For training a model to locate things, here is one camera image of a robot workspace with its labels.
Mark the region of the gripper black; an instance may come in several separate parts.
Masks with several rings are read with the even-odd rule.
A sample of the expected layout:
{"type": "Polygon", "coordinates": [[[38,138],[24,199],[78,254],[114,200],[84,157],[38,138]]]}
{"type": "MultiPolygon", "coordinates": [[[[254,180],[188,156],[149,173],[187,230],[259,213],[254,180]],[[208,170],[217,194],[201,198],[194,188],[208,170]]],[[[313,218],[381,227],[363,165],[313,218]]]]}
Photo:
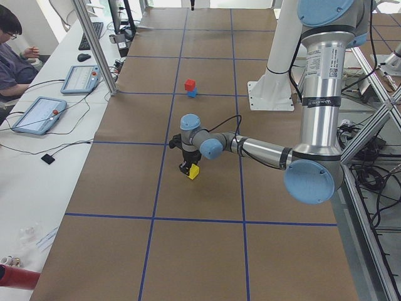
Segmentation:
{"type": "Polygon", "coordinates": [[[192,164],[198,164],[198,162],[202,159],[202,154],[199,150],[195,150],[192,152],[183,150],[182,155],[184,161],[179,165],[179,169],[180,172],[188,176],[190,174],[192,164]]]}

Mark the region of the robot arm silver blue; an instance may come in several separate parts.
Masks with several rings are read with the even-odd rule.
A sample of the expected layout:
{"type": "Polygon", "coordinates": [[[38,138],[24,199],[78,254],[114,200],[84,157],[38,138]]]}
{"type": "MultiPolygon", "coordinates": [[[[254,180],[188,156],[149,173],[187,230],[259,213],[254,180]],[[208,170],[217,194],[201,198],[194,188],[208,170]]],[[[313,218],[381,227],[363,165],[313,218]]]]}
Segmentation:
{"type": "Polygon", "coordinates": [[[284,171],[287,191],[306,204],[329,200],[341,186],[341,150],[336,144],[341,84],[348,48],[367,38],[372,1],[301,1],[297,7],[306,48],[300,142],[293,148],[244,137],[236,132],[213,134],[200,118],[181,118],[180,133],[170,148],[182,151],[180,171],[189,174],[202,157],[215,159],[224,151],[284,171]]]}
{"type": "Polygon", "coordinates": [[[391,76],[396,76],[396,77],[400,76],[400,70],[401,70],[400,48],[401,45],[398,44],[398,46],[391,52],[391,54],[376,55],[378,65],[383,72],[391,76]]]}

